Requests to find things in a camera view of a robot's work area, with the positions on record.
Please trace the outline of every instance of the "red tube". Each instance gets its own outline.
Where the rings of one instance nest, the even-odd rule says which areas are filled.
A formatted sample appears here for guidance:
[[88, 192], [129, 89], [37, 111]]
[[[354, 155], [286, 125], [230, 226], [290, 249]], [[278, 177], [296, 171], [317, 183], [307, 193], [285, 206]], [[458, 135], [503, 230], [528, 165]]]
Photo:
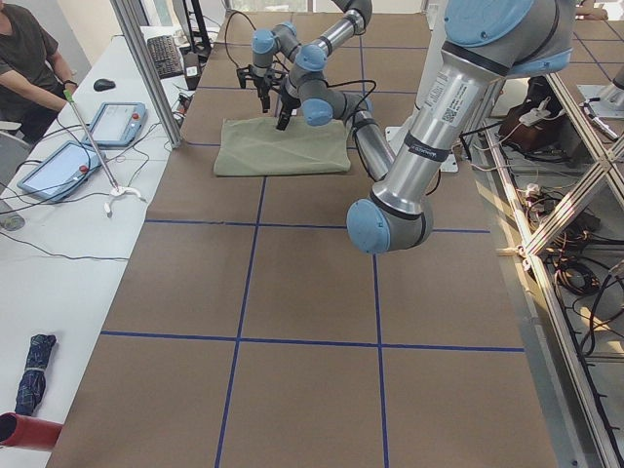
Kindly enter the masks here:
[[0, 446], [52, 451], [62, 424], [7, 412], [0, 416]]

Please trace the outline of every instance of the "tablet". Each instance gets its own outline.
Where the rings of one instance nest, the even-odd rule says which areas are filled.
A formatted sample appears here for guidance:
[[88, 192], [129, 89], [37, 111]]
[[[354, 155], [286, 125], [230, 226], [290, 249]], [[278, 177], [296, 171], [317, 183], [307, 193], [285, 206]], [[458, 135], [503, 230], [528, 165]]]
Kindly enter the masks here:
[[[126, 148], [137, 137], [145, 121], [141, 102], [105, 102], [89, 125], [91, 135], [102, 148]], [[89, 144], [87, 136], [84, 144]]]
[[68, 141], [18, 182], [27, 195], [58, 201], [71, 194], [100, 166], [90, 146]]

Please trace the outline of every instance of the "person's hand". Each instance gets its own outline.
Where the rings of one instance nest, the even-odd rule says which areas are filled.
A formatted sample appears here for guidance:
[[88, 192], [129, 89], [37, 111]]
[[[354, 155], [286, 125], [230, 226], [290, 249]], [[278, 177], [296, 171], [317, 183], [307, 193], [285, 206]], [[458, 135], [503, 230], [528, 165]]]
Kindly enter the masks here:
[[585, 15], [585, 20], [608, 20], [608, 12], [604, 8], [592, 8], [589, 13]]

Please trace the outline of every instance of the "gray t-shirt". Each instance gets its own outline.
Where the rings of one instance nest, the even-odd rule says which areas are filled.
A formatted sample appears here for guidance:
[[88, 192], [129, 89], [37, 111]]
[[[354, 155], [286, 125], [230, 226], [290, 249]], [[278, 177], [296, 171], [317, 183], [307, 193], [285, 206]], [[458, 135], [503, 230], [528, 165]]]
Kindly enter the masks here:
[[[25, 8], [5, 4], [2, 10], [13, 28], [13, 34], [0, 34], [0, 75], [14, 70], [30, 83], [51, 91], [57, 86], [57, 77], [47, 59], [59, 43], [41, 27]], [[6, 120], [18, 122], [33, 102], [0, 86], [0, 109]]]

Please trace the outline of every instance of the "folded umbrella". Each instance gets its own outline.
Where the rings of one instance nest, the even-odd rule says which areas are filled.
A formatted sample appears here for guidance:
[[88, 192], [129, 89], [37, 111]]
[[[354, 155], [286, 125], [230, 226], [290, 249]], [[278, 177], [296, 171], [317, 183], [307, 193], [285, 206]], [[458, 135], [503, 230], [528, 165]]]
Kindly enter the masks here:
[[52, 347], [57, 342], [53, 335], [36, 334], [30, 338], [30, 350], [26, 357], [26, 366], [19, 382], [16, 398], [16, 413], [30, 416], [41, 403], [46, 390], [44, 371], [50, 361]]

